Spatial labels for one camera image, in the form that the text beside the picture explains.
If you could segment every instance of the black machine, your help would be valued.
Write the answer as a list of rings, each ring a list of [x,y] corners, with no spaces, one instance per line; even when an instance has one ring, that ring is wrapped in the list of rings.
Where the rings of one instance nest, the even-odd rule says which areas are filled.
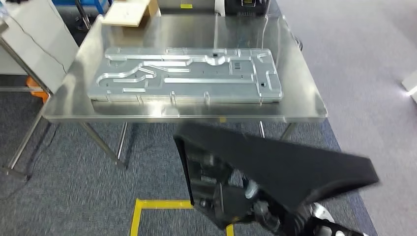
[[[365,235],[320,217],[315,202],[377,183],[368,158],[196,123],[174,140],[191,204],[220,229],[258,222],[282,236]]]
[[[226,16],[263,16],[269,0],[224,0]]]

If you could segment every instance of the stainless steel table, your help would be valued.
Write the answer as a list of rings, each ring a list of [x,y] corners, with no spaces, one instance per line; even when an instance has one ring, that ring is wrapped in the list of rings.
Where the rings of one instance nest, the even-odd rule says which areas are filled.
[[[284,98],[264,104],[175,104],[155,102],[93,102],[88,85],[109,47],[268,48],[276,62]],[[211,15],[163,15],[145,28],[102,24],[97,17],[82,43],[62,86],[45,105],[44,118],[51,122],[79,122],[120,167],[119,160],[127,122],[275,121],[321,122],[327,117],[307,64],[283,16],[219,17]],[[119,149],[114,153],[87,124],[89,121],[125,122]],[[262,122],[260,131],[263,135]]]

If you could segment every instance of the gray carpet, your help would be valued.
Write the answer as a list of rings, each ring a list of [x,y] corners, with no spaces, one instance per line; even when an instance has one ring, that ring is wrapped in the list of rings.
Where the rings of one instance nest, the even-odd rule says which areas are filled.
[[[381,185],[361,192],[380,236],[417,234],[415,0],[278,0],[344,151],[369,156]]]
[[[116,148],[121,124],[93,126]],[[131,125],[122,153],[123,159],[129,157],[128,169],[121,171],[81,127],[53,124],[35,155],[38,161],[30,181],[10,199],[0,202],[2,232],[6,235],[128,235],[136,198],[187,199],[182,166],[172,140],[175,126]],[[227,124],[227,127],[258,134],[255,123]],[[278,138],[284,126],[266,123],[265,128],[267,137]],[[329,148],[326,135],[322,124],[302,124],[291,140]],[[12,190],[11,186],[4,189],[3,196]],[[331,200],[325,206],[338,222],[358,229],[348,196]],[[193,210],[143,211],[140,235],[171,235],[180,231],[181,235],[223,233]],[[256,225],[236,226],[235,233],[269,235]]]

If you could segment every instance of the aluminum plate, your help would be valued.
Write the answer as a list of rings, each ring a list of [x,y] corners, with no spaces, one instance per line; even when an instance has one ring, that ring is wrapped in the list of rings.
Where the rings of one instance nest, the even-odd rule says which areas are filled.
[[[98,101],[277,102],[269,49],[109,48],[88,96]]]

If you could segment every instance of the cable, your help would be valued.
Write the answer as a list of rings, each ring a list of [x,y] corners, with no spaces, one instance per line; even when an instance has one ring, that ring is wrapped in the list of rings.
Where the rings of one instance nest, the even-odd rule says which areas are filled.
[[[9,17],[10,17],[10,19],[12,19],[19,27],[20,27],[20,29],[22,30],[22,32],[24,33],[24,34],[26,34],[27,36],[29,36],[31,39],[32,39],[32,41],[44,52],[44,53],[46,53],[47,55],[49,55],[51,58],[53,58],[58,64],[60,64],[61,66],[62,66],[62,69],[64,70],[64,72],[65,72],[65,74],[67,74],[67,72],[66,72],[66,70],[65,70],[65,67],[64,67],[64,65],[56,58],[56,57],[54,57],[52,54],[50,54],[49,52],[47,52],[45,49],[43,49],[42,48],[42,46],[38,43],[38,42],[36,42],[36,40],[32,37],[32,35],[30,35],[29,33],[27,33],[24,29],[23,29],[23,27],[22,27],[22,25],[21,24],[19,24],[19,22],[17,22],[16,21],[16,19],[14,19],[11,15],[9,15]]]
[[[37,155],[37,158],[36,159],[34,159],[33,160],[33,166],[32,166],[32,169],[31,169],[31,171],[30,171],[30,174],[29,174],[29,176],[30,177],[32,177],[33,176],[33,173],[34,173],[34,170],[35,170],[35,166],[36,166],[36,164],[37,164],[37,162],[38,162],[38,160],[40,159],[40,156],[49,148],[49,146],[52,144],[52,141],[54,140],[54,138],[55,138],[55,135],[57,134],[57,131],[58,131],[58,128],[60,127],[60,125],[58,124],[58,126],[55,128],[55,131],[54,131],[54,134],[52,135],[52,137],[51,137],[51,139],[50,139],[50,141],[49,141],[49,143],[46,145],[46,147],[42,150],[42,151],[40,151],[39,152],[39,154]],[[26,181],[24,184],[22,184],[22,186],[20,186],[20,187],[17,187],[15,190],[13,190],[8,196],[6,196],[6,197],[4,197],[4,198],[0,198],[0,201],[6,201],[6,200],[8,200],[8,199],[10,199],[11,197],[13,197],[13,195],[15,195],[16,193],[18,193],[20,190],[22,190],[26,185],[27,185],[27,183],[29,182],[29,180],[28,181]]]
[[[58,11],[58,10],[57,10],[57,8],[56,8],[56,7],[52,7],[51,2],[49,2],[49,1],[47,1],[47,2],[48,2],[49,7],[50,7],[50,8],[52,9],[52,11],[54,12],[54,14],[57,16],[57,18],[58,18],[60,21],[62,21],[62,23],[63,23],[63,25],[64,25],[64,29],[65,29],[65,31],[67,31],[67,32],[68,32],[68,34],[72,37],[72,34],[71,34],[71,32],[69,31],[68,27],[66,26],[66,24],[65,24],[64,20],[62,19],[62,17],[61,17],[60,15],[57,15],[57,13],[55,12],[55,10],[56,10],[56,11]]]

